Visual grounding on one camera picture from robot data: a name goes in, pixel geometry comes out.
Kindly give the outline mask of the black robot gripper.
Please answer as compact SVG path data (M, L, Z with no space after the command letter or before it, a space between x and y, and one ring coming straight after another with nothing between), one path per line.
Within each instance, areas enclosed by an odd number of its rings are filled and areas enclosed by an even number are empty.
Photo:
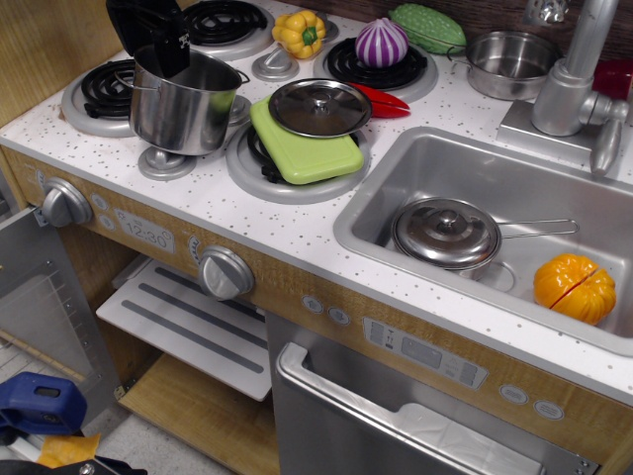
M115 31L129 55L153 46L162 75L170 78L190 65L189 31L176 1L106 2Z

